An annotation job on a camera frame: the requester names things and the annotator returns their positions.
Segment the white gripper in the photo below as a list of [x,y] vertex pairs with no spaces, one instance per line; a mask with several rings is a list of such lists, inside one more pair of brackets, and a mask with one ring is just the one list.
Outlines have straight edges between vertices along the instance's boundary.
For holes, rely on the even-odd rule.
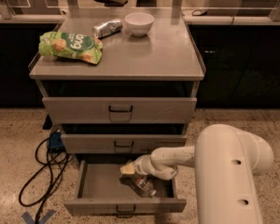
[[119,170],[123,175],[134,175],[135,172],[140,175],[152,175],[155,172],[149,155],[140,156],[134,162],[124,164]]

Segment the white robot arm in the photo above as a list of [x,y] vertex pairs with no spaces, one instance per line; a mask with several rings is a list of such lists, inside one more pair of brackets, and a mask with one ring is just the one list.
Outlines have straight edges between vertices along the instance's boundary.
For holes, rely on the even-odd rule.
[[177,176],[195,173],[199,224],[263,224],[255,175],[273,165],[273,150],[261,137],[230,125],[203,129],[194,146],[159,147],[120,167],[124,175]]

